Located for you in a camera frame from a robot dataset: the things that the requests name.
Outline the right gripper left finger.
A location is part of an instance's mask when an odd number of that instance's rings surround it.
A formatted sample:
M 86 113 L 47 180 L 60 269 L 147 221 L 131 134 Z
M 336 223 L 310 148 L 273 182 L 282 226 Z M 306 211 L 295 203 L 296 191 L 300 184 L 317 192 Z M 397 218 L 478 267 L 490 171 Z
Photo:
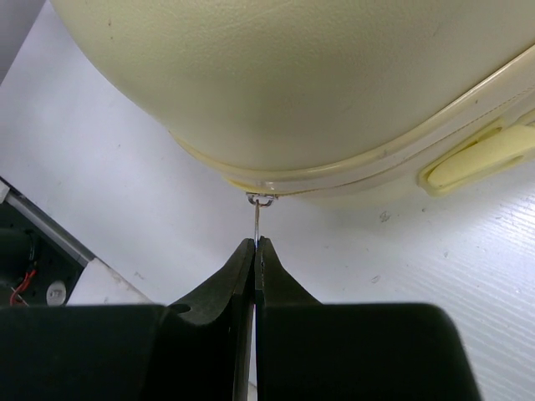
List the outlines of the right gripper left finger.
M 4 400 L 244 400 L 252 240 L 171 305 L 1 311 Z

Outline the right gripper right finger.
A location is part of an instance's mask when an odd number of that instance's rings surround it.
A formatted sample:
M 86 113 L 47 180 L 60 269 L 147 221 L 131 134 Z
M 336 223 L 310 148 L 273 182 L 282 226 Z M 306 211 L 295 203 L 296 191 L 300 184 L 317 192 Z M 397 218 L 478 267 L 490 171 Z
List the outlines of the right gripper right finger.
M 261 400 L 478 400 L 459 332 L 417 302 L 323 304 L 284 268 L 270 240 L 255 268 Z

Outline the silver zipper pull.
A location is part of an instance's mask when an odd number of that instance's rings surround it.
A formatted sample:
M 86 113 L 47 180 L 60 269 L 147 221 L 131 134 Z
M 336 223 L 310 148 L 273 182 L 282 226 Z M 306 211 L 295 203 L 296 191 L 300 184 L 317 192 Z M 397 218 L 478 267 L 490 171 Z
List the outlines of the silver zipper pull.
M 277 195 L 247 193 L 248 202 L 254 206 L 254 245 L 258 248 L 260 240 L 260 214 L 262 208 L 269 207 L 275 200 L 278 199 Z

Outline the yellow hard-shell suitcase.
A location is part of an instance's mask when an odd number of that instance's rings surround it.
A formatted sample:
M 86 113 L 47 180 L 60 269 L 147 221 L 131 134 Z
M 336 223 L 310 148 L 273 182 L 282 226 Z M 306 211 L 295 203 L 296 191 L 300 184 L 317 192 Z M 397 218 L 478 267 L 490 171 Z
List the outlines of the yellow hard-shell suitcase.
M 531 1 L 55 1 L 84 56 L 231 185 L 441 196 L 534 156 Z

